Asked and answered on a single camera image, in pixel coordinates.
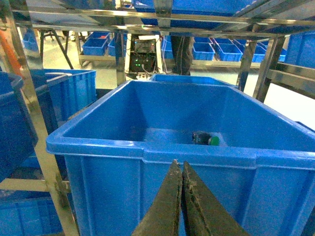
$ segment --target metal table leg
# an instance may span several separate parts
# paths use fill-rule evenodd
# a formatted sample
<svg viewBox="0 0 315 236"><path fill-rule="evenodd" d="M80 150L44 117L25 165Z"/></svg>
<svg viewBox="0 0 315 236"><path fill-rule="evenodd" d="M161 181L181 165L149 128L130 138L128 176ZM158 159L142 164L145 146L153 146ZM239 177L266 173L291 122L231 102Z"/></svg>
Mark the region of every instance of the metal table leg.
<svg viewBox="0 0 315 236"><path fill-rule="evenodd" d="M18 29L15 24L16 20L21 21L21 17L17 14L13 15L12 13L12 10L17 10L15 7L18 7L18 10L23 10L24 22L20 25L21 27L25 26L32 30L31 18L30 15L27 14L29 11L26 1L22 0L19 4L16 4L14 0L2 0L1 7L3 14L0 21L1 25L5 26L0 28L0 41L2 44L2 47L0 47L0 55L2 61L5 62L7 72L15 73L23 77L24 86L21 89L24 98L23 102L28 107L31 121L34 124L38 136L38 142L34 143L34 149L45 178L45 184L51 194L65 235L79 236L55 156L46 152L46 138L48 134L32 81L32 73L34 71L37 72L37 76L45 76L44 71L42 71L41 75L39 74L41 69L43 69L42 60L38 50L37 53L33 52L32 57L28 57L27 51L23 50Z"/></svg>
<svg viewBox="0 0 315 236"><path fill-rule="evenodd" d="M40 57L41 61L44 61L44 39L45 39L45 31L40 30Z"/></svg>
<svg viewBox="0 0 315 236"><path fill-rule="evenodd" d="M115 52L116 52L116 70L117 85L126 82L125 60L124 60L124 37L120 32L115 33Z"/></svg>
<svg viewBox="0 0 315 236"><path fill-rule="evenodd" d="M269 69L275 69L284 46L285 37L275 38L269 41L266 56L261 63L258 81L253 97L260 102L264 102L271 80L267 78Z"/></svg>
<svg viewBox="0 0 315 236"><path fill-rule="evenodd" d="M63 48L63 44L60 42L60 39L59 39L59 37L58 37L56 31L55 31L54 29L51 30L51 31L53 32L53 34L54 34L54 36L55 36L55 38L56 38L56 40L57 40L57 42L58 42L58 44L59 44L59 47L60 47L60 49L61 49L61 51L62 51L62 53L63 53L63 56L64 56L64 58L66 59L66 61L68 62L68 65L70 66L70 69L73 70L74 68L73 68L73 66L72 66L72 64L71 64L71 61L70 61L70 59L69 59L69 57L68 57L68 55L67 55L65 49Z"/></svg>
<svg viewBox="0 0 315 236"><path fill-rule="evenodd" d="M236 86L238 86L238 89L242 92L244 92L247 77L251 69L252 58L255 53L256 45L257 45L256 42L247 42L245 46L245 51L241 62L241 68L236 82Z"/></svg>
<svg viewBox="0 0 315 236"><path fill-rule="evenodd" d="M80 44L79 33L78 33L78 32L75 32L74 35L75 35L75 44L77 45L79 63L80 63L80 66L82 66L82 65L83 65L83 60L80 59L80 55L81 55L81 44Z"/></svg>

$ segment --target blue plastic crate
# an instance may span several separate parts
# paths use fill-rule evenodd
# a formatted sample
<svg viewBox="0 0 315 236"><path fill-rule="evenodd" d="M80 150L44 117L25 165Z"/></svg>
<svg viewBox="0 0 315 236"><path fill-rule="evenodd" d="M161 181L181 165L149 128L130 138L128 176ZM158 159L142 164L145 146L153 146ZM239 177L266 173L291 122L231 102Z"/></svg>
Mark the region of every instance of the blue plastic crate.
<svg viewBox="0 0 315 236"><path fill-rule="evenodd" d="M220 146L193 145L198 130ZM174 159L250 235L298 236L315 206L315 135L229 86L127 82L49 135L47 150L65 155L82 236L129 236Z"/></svg>
<svg viewBox="0 0 315 236"><path fill-rule="evenodd" d="M234 44L231 39L228 38L213 38L215 44Z"/></svg>
<svg viewBox="0 0 315 236"><path fill-rule="evenodd" d="M162 57L165 59L174 59L172 51L172 43L170 41L163 40L162 42Z"/></svg>
<svg viewBox="0 0 315 236"><path fill-rule="evenodd" d="M65 161L64 157L60 155L55 155L59 170L61 172L62 177L67 177L67 172L66 172L66 166L65 166ZM40 168L37 156L35 153L30 155L21 165L21 168L35 168L38 169Z"/></svg>
<svg viewBox="0 0 315 236"><path fill-rule="evenodd" d="M150 78L150 81L157 82L172 82L172 83L188 83L188 84L199 84L199 85L222 85L222 86L232 86L237 88L237 86L216 80L211 77L201 77L201 76L184 76L184 75L161 75L155 74Z"/></svg>
<svg viewBox="0 0 315 236"><path fill-rule="evenodd" d="M243 55L234 44L215 44L215 49L223 61L240 61Z"/></svg>
<svg viewBox="0 0 315 236"><path fill-rule="evenodd" d="M19 104L21 77L0 72L0 182L34 152L31 130Z"/></svg>
<svg viewBox="0 0 315 236"><path fill-rule="evenodd" d="M84 55L103 56L107 48L108 39L89 38L82 46Z"/></svg>
<svg viewBox="0 0 315 236"><path fill-rule="evenodd" d="M250 5L252 0L217 0L216 2L206 1L173 1L173 14L189 15L214 15L214 16L232 16L237 11ZM154 0L132 0L132 4L138 12L155 12ZM157 20L142 19L145 25L158 25ZM171 21L171 27L212 29L219 26L220 23L196 22L196 21Z"/></svg>
<svg viewBox="0 0 315 236"><path fill-rule="evenodd" d="M315 31L290 36L285 62L315 68Z"/></svg>
<svg viewBox="0 0 315 236"><path fill-rule="evenodd" d="M279 61L281 61L281 62L285 61L286 54L287 54L286 49L282 49L282 51L280 53Z"/></svg>
<svg viewBox="0 0 315 236"><path fill-rule="evenodd" d="M258 43L258 46L261 46L262 48L266 49L268 48L268 41L264 41L264 42L259 42ZM285 61L285 58L286 58L286 49L282 49L281 53L280 53L280 57L279 57L279 61L283 62Z"/></svg>
<svg viewBox="0 0 315 236"><path fill-rule="evenodd" d="M259 45L261 45L261 46L263 46L265 49L267 49L268 43L269 43L269 41L263 41L263 42L259 42Z"/></svg>
<svg viewBox="0 0 315 236"><path fill-rule="evenodd" d="M109 37L110 32L106 32L106 31L94 31L93 33L91 33L88 37L89 38L108 38Z"/></svg>
<svg viewBox="0 0 315 236"><path fill-rule="evenodd" d="M124 53L126 56L126 44L127 44L127 39L124 39ZM113 38L112 41L108 44L108 55L115 57L116 56L116 48L115 48L115 39Z"/></svg>
<svg viewBox="0 0 315 236"><path fill-rule="evenodd" d="M243 45L243 46L245 46L246 45L246 40L245 39L234 39L233 40L233 43L235 44L235 45Z"/></svg>
<svg viewBox="0 0 315 236"><path fill-rule="evenodd" d="M38 45L36 41L36 37L33 30L27 30L23 39L23 45L26 49L38 52Z"/></svg>
<svg viewBox="0 0 315 236"><path fill-rule="evenodd" d="M237 47L240 49L240 51L242 53L244 53L245 51L245 46L243 45L237 45ZM252 57L252 62L262 62L265 58L266 55L266 49L264 49L263 47L260 47L259 45L256 46L254 55Z"/></svg>
<svg viewBox="0 0 315 236"><path fill-rule="evenodd" d="M110 41L110 32L106 32L106 31L95 31L93 33L91 33L89 35L89 37L87 38L90 39L90 38L100 38L100 39L107 39L106 40L106 44L105 44L105 48L107 48L108 46L108 43Z"/></svg>
<svg viewBox="0 0 315 236"><path fill-rule="evenodd" d="M63 231L51 198L0 203L1 236L40 236Z"/></svg>
<svg viewBox="0 0 315 236"><path fill-rule="evenodd" d="M170 35L164 36L163 40L171 42L171 36Z"/></svg>
<svg viewBox="0 0 315 236"><path fill-rule="evenodd" d="M96 101L94 70L44 69L58 126Z"/></svg>
<svg viewBox="0 0 315 236"><path fill-rule="evenodd" d="M195 37L194 40L195 40L194 41L195 43L212 43L210 38L204 38L204 37Z"/></svg>
<svg viewBox="0 0 315 236"><path fill-rule="evenodd" d="M192 54L195 60L212 60L215 50L210 43L194 43Z"/></svg>

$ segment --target stainless steel shelf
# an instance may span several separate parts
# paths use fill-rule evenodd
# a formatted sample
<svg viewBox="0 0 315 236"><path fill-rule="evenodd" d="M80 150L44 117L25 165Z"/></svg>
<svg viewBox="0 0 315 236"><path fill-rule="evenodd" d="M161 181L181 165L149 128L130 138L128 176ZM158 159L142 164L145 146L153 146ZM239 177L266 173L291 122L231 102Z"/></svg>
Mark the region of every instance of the stainless steel shelf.
<svg viewBox="0 0 315 236"><path fill-rule="evenodd" d="M49 191L66 236L79 236L79 233L66 198L66 194L70 191L69 183L62 181L55 157L45 151L47 130L32 81L32 70L42 69L42 61L39 52L28 57L17 27L24 31L32 30L33 27L45 27L75 32L95 30L114 32L117 41L116 54L120 55L119 57L84 55L78 37L77 49L81 65L85 60L115 62L118 85L126 81L122 33L160 32L161 35L176 33L185 36L242 38L248 41L241 62L194 60L192 66L239 67L237 85L241 91L244 90L250 68L259 68L254 96L262 102L271 83L314 98L315 70L278 63L278 59L287 34L315 29L315 21L308 20L315 16L315 7L312 7L315 0L258 0L233 17L172 14L172 1L167 0L154 0L156 13L139 13L134 9L123 8L123 3L119 1L116 1L117 10L70 9L65 8L62 0L51 2L53 7L28 7L26 0L21 0L18 4L15 0L1 0L1 12L4 14L0 18L0 31L10 45L10 53L0 47L0 55L5 70L21 75L27 84L22 88L25 95L24 102L30 108L30 116L39 136L38 144L34 148L45 180L6 179L0 183L0 188ZM141 19L156 19L158 26L144 26ZM215 22L221 25L216 29L174 28L170 27L171 20ZM266 56L261 64L252 63L257 40L269 40ZM8 56L12 56L12 52L18 63Z"/></svg>

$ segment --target floor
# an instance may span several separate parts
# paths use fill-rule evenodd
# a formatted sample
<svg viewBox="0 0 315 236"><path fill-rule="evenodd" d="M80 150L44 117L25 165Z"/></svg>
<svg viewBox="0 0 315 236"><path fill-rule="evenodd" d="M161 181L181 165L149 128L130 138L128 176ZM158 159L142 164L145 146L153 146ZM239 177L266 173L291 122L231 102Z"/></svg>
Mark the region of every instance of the floor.
<svg viewBox="0 0 315 236"><path fill-rule="evenodd" d="M75 69L94 69L96 73L96 88L114 89L116 85L116 69L112 62L91 62L81 67L75 42L70 41L68 56ZM44 67L69 69L56 41L50 38L44 44ZM192 70L193 76L209 76L218 80L236 84L238 68L210 67L203 70ZM253 91L258 78L258 69L252 69L247 80L244 93L249 96ZM300 121L315 130L315 100L289 91L277 85L270 85L265 104L286 117Z"/></svg>

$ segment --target black pants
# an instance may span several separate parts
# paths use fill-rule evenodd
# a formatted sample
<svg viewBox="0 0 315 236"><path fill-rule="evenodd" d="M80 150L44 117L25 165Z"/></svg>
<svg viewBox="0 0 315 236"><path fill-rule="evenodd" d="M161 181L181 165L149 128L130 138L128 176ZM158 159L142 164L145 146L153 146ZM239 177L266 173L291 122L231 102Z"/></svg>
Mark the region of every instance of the black pants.
<svg viewBox="0 0 315 236"><path fill-rule="evenodd" d="M190 75L193 37L171 36L171 42L175 61L173 72L179 75Z"/></svg>

